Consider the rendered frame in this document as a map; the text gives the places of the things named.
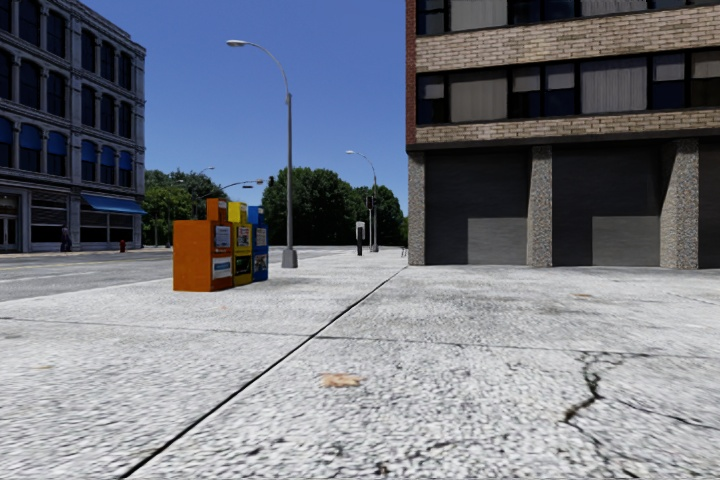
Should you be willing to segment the traffic light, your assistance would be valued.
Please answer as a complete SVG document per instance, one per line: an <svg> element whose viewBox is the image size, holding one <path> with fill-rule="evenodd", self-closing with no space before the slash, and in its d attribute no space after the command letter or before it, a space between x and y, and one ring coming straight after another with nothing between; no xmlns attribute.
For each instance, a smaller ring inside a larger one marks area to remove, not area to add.
<svg viewBox="0 0 720 480"><path fill-rule="evenodd" d="M225 191L229 188L240 186L243 189L252 189L255 186L272 186L274 177L258 178L253 180L236 181L226 185L212 183L210 187L202 187L200 192L191 194L191 219L200 220L206 218L210 213L218 210L219 199L227 199Z"/></svg>
<svg viewBox="0 0 720 480"><path fill-rule="evenodd" d="M364 158L368 164L371 167L371 170L373 172L373 188L372 188L372 194L371 194L371 206L369 207L369 213L371 216L371 222L372 222L372 243L371 243L371 251L374 253L377 253L379 251L379 245L378 245L378 226L377 226L377 219L378 219L378 213L377 213L377 206L376 206L376 195L377 195L377 176L376 176L376 170L372 163L372 161L363 153L354 151L354 150L346 150L345 153L347 155L358 155L362 158Z"/></svg>

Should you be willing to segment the yellow newspaper box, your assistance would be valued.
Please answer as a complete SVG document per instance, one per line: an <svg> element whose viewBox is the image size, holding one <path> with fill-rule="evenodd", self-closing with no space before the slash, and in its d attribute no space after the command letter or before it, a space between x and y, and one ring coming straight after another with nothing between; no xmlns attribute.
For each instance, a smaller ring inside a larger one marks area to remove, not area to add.
<svg viewBox="0 0 720 480"><path fill-rule="evenodd" d="M252 282L252 225L248 222L248 206L243 202L228 203L228 221L232 224L233 285Z"/></svg>

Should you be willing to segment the grey street lamp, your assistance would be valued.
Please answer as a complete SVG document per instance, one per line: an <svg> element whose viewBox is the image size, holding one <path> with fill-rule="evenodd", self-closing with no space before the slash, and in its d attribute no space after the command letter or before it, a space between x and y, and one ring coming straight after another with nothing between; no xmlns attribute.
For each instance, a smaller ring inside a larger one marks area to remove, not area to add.
<svg viewBox="0 0 720 480"><path fill-rule="evenodd" d="M292 164L292 94L287 73L280 61L265 47L254 42L230 39L225 44L232 48L250 46L264 52L278 67L285 87L285 104L287 107L287 167L286 167L286 246L282 252L281 266L286 269L298 267L298 252L294 248L293 223L293 164Z"/></svg>

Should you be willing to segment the blue newspaper box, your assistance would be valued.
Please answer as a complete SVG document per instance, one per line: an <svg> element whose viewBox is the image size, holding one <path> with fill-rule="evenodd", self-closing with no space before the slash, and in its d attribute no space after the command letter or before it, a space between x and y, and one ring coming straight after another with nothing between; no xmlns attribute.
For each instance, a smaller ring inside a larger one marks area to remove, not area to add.
<svg viewBox="0 0 720 480"><path fill-rule="evenodd" d="M248 207L248 220L252 224L252 279L266 281L269 272L269 235L262 206Z"/></svg>

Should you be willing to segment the orange newspaper box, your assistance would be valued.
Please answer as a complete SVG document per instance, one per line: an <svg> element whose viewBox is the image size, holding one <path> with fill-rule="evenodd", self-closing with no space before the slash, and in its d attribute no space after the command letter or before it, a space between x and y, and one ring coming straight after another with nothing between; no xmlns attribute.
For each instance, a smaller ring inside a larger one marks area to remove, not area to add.
<svg viewBox="0 0 720 480"><path fill-rule="evenodd" d="M226 200L206 200L205 220L173 223L173 289L212 292L233 287L232 224Z"/></svg>

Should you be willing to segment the grey stone building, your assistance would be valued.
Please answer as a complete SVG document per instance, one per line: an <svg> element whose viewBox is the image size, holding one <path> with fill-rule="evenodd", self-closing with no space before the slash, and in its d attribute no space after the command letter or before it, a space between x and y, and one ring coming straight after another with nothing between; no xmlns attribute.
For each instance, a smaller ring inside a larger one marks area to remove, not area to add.
<svg viewBox="0 0 720 480"><path fill-rule="evenodd" d="M0 253L142 244L145 49L81 0L0 0Z"/></svg>

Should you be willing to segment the tan brick building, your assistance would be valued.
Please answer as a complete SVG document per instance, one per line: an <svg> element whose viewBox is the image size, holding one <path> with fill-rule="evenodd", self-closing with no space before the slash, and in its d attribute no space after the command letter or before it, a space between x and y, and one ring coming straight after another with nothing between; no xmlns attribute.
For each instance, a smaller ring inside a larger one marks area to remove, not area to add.
<svg viewBox="0 0 720 480"><path fill-rule="evenodd" d="M406 0L409 261L720 268L720 0Z"/></svg>

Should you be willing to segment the trees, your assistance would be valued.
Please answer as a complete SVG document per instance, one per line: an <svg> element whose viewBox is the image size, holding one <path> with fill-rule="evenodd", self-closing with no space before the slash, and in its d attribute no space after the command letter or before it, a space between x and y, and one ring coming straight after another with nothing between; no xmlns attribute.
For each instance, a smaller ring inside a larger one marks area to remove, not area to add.
<svg viewBox="0 0 720 480"><path fill-rule="evenodd" d="M292 171L293 243L350 245L356 242L355 223L367 221L366 199L376 198L377 240L380 245L407 244L407 219L392 190L379 185L353 187L334 171L295 167Z"/></svg>
<svg viewBox="0 0 720 480"><path fill-rule="evenodd" d="M146 170L142 209L142 243L165 245L172 241L172 222L203 218L206 198L224 198L226 193L203 172L170 173Z"/></svg>

